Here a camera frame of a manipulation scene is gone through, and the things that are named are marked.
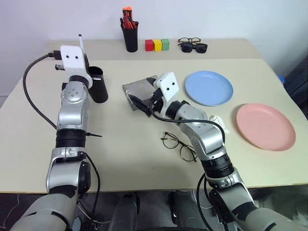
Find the floor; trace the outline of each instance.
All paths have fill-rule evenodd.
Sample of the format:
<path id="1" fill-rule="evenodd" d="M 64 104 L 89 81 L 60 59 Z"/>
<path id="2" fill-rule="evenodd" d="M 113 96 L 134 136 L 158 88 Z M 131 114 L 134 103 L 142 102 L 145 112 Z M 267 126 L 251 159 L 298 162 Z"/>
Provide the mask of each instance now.
<path id="1" fill-rule="evenodd" d="M 308 185 L 252 189 L 250 193 L 254 199 L 262 199 L 260 200 L 262 201 L 262 206 L 274 209 L 289 218 L 293 218 L 293 214 L 291 214 L 290 211 L 295 211 L 295 208 L 298 206 L 303 207 L 304 211 L 308 211 Z M 141 201 L 140 213 L 137 218 L 137 229 L 175 226 L 171 220 L 171 212 L 168 204 L 169 191 L 142 191 L 137 192 L 137 194 Z M 97 205 L 98 219 L 101 221 L 110 220 L 118 201 L 123 195 L 124 192 L 100 193 Z M 18 196 L 19 205 L 6 219 L 6 229 L 4 229 L 3 221 L 11 208 L 17 204 L 17 194 L 0 193 L 0 226 L 2 226 L 0 231 L 9 230 L 27 208 L 41 196 L 41 194 L 20 194 Z M 95 194 L 88 193 L 83 199 L 83 204 L 87 210 L 91 209 L 94 196 Z M 209 207 L 209 203 L 205 197 L 201 196 L 200 198 L 201 206 Z M 217 217 L 214 215 L 212 209 L 203 209 L 203 212 L 213 230 L 224 230 L 223 227 L 218 224 Z M 83 220 L 86 220 L 85 216 L 79 210 L 77 210 L 76 216 L 80 216 Z M 103 224 L 98 230 L 105 231 L 107 228 L 108 224 Z M 232 224 L 229 225 L 229 230 L 235 231 Z"/>

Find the black cylindrical cup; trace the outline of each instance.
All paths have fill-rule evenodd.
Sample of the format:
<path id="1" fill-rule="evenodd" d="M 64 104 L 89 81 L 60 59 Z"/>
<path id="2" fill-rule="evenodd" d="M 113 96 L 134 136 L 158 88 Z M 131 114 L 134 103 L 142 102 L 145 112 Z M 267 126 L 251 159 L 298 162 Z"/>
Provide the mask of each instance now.
<path id="1" fill-rule="evenodd" d="M 136 52 L 138 50 L 138 26 L 136 26 L 134 29 L 122 28 L 122 31 L 126 50 L 128 52 Z"/>
<path id="2" fill-rule="evenodd" d="M 96 103 L 103 103 L 108 99 L 103 71 L 97 66 L 89 66 L 88 73 L 93 79 L 93 85 L 89 89 L 89 94 Z"/>

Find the blue object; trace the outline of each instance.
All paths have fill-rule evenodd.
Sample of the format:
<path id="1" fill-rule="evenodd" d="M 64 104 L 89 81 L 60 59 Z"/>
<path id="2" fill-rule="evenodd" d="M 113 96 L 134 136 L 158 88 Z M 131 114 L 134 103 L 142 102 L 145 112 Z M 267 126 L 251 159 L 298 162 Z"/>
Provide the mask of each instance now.
<path id="1" fill-rule="evenodd" d="M 285 80 L 284 80 L 284 77 L 283 76 L 280 76 L 280 75 L 277 75 L 278 78 L 280 79 L 281 83 L 284 84 Z"/>
<path id="2" fill-rule="evenodd" d="M 232 84 L 222 75 L 213 71 L 198 71 L 185 81 L 188 95 L 197 103 L 217 106 L 229 101 L 233 95 Z"/>

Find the black-framed glasses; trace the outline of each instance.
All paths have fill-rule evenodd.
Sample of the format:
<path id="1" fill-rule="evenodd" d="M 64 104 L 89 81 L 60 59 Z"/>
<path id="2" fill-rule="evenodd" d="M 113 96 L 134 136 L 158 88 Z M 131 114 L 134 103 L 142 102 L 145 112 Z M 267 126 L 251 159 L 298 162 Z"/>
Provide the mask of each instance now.
<path id="1" fill-rule="evenodd" d="M 205 53 L 207 44 L 200 42 L 200 38 L 180 38 L 178 40 L 178 45 L 181 46 L 181 50 L 184 53 L 190 53 L 193 49 L 195 49 L 197 53 Z"/>
<path id="2" fill-rule="evenodd" d="M 197 155 L 193 147 L 188 144 L 184 144 L 182 141 L 179 141 L 179 139 L 172 133 L 165 131 L 163 138 L 160 139 L 163 141 L 164 146 L 168 149 L 174 149 L 180 144 L 180 157 L 187 162 L 197 162 Z"/>

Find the table surface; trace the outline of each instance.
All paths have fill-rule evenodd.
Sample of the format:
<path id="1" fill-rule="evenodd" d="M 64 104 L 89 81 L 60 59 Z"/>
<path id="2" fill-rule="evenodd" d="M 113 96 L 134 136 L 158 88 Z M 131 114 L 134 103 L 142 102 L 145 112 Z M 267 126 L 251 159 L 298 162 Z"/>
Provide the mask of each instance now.
<path id="1" fill-rule="evenodd" d="M 143 51 L 141 42 L 139 51 L 133 54 L 123 51 L 122 41 L 85 43 L 90 64 L 104 71 L 109 94 L 107 102 L 92 103 L 89 110 L 88 131 L 101 134 L 103 138 L 89 137 L 86 143 L 87 152 L 100 173 L 102 191 L 196 188 L 204 172 L 200 161 L 183 161 L 178 148 L 167 149 L 160 140 L 164 131 L 174 133 L 183 142 L 188 143 L 188 139 L 174 124 L 148 118 L 140 111 L 133 112 L 122 89 L 123 84 L 167 71 L 176 75 L 179 100 L 189 101 L 209 116 L 222 117 L 231 131 L 226 135 L 228 154 L 247 187 L 308 183 L 308 122 L 273 70 L 245 40 L 209 40 L 206 43 L 209 45 L 206 54 L 182 53 L 174 41 L 170 43 L 170 51 L 159 53 Z M 38 63 L 27 79 L 31 99 L 54 123 L 61 106 L 64 78 L 64 72 L 54 69 L 56 62 Z M 225 76 L 234 88 L 232 99 L 216 107 L 192 101 L 185 92 L 184 81 L 189 74 L 199 70 L 211 70 Z M 246 103 L 267 104 L 289 118 L 296 131 L 294 146 L 287 151 L 270 152 L 245 140 L 237 129 L 235 116 Z M 55 130 L 26 101 L 22 81 L 0 109 L 0 146 L 0 192 L 45 193 Z M 96 186 L 92 169 L 90 191 Z"/>

